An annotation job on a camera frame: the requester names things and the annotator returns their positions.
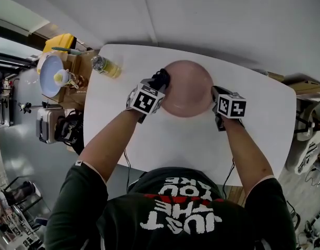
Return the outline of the silver suitcase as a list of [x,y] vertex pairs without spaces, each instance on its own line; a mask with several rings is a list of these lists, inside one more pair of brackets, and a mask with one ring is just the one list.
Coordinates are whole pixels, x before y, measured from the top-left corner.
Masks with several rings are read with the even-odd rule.
[[53,144],[55,140],[55,127],[59,117],[65,117],[62,108],[40,108],[36,119],[36,136],[43,143]]

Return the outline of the big pink plate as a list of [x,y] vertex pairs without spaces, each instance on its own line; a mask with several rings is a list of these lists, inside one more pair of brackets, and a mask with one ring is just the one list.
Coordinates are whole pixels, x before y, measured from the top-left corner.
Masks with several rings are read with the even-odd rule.
[[213,80],[200,64],[178,60],[168,64],[165,70],[170,75],[162,108],[168,113],[183,118],[204,113],[212,103]]

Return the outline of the dark green printed t-shirt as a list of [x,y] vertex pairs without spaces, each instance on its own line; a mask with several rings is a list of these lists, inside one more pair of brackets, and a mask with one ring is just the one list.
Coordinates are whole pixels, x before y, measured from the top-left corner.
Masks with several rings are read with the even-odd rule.
[[245,205],[223,199],[202,172],[147,172],[109,199],[99,173],[82,161],[68,171],[49,218],[47,250],[81,250],[95,232],[97,250],[296,250],[281,185],[268,176]]

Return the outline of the grey shell chair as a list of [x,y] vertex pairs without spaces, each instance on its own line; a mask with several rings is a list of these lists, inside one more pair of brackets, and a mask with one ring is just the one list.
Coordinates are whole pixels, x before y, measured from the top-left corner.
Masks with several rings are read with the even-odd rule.
[[297,175],[308,172],[320,153],[320,101],[297,100],[296,121],[285,167]]

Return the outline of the black bag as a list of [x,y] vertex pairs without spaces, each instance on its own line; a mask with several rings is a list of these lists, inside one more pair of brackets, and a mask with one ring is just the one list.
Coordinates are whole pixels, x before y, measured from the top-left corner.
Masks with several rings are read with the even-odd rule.
[[71,147],[78,155],[84,150],[83,112],[71,111],[67,116],[59,116],[54,139]]

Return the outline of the open cardboard box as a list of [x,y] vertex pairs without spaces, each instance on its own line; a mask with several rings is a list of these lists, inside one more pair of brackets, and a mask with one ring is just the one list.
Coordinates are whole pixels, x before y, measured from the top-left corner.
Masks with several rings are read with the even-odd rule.
[[[92,73],[91,58],[98,53],[99,50],[91,50],[76,57],[68,55],[67,61],[64,63],[70,66],[69,68],[72,69],[74,74],[83,76],[88,83]],[[42,94],[42,98],[47,99],[50,104],[60,104],[64,109],[84,110],[87,89],[87,85],[78,90],[63,87],[54,97],[48,97]]]

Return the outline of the black tripod stand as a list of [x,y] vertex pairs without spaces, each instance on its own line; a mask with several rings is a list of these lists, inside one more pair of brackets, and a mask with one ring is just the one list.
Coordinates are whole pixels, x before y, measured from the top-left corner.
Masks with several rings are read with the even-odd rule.
[[41,105],[32,105],[31,103],[23,104],[23,103],[18,102],[17,105],[19,106],[21,112],[23,112],[24,114],[25,113],[30,114],[32,112],[32,110],[34,110],[34,109],[45,108],[46,102],[42,102]]

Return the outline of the yellow plastic box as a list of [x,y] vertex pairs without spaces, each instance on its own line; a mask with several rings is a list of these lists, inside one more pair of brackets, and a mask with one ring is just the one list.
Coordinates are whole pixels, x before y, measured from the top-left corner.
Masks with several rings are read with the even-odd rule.
[[75,40],[76,38],[70,33],[57,35],[45,42],[43,53],[50,52],[52,47],[70,48]]

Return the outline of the dark blue cloth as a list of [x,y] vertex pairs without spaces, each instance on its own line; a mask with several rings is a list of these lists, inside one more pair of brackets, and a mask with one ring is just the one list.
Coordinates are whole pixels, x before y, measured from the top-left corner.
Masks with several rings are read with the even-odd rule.
[[164,68],[162,68],[156,74],[154,74],[151,79],[152,81],[150,83],[150,87],[157,91],[165,93],[165,90],[169,87],[170,84],[169,73]]

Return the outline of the light blue plate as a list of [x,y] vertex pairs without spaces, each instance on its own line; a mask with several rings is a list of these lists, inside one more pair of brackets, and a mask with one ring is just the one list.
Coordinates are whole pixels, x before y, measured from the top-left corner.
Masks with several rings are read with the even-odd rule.
[[54,75],[64,68],[60,57],[50,55],[44,61],[40,72],[40,86],[42,94],[47,97],[54,97],[58,94],[60,87],[54,81]]

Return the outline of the green-handled tool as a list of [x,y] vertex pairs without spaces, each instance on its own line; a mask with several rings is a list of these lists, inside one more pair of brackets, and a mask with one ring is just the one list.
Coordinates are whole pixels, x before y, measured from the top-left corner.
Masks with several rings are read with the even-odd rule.
[[67,52],[67,53],[73,54],[73,55],[81,55],[83,53],[83,51],[79,51],[79,50],[76,50],[76,49],[63,48],[63,47],[58,47],[58,46],[52,47],[52,50]]

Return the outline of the person's left forearm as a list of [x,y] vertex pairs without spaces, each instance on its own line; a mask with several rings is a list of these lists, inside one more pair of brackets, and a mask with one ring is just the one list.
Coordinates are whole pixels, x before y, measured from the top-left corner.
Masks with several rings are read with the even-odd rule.
[[134,109],[122,111],[86,145],[79,159],[108,181],[141,116]]

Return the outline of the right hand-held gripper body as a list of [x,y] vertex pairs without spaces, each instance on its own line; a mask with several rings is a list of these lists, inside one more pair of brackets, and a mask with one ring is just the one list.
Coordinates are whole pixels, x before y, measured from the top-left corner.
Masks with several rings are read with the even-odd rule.
[[224,119],[233,119],[242,127],[242,118],[245,116],[247,101],[238,94],[218,94],[214,99],[215,122],[218,131],[225,131]]

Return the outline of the person's right forearm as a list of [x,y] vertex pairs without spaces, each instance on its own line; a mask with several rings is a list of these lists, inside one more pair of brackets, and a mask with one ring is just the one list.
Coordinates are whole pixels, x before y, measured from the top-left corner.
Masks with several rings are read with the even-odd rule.
[[224,119],[230,149],[246,195],[262,180],[274,176],[273,170],[247,130],[236,120]]

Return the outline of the small yellow white cup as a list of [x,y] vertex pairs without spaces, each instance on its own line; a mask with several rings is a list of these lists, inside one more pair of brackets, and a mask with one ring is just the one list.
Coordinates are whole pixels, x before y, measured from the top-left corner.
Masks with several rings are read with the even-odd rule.
[[69,70],[61,69],[55,73],[53,79],[57,86],[63,87],[71,80],[70,72]]

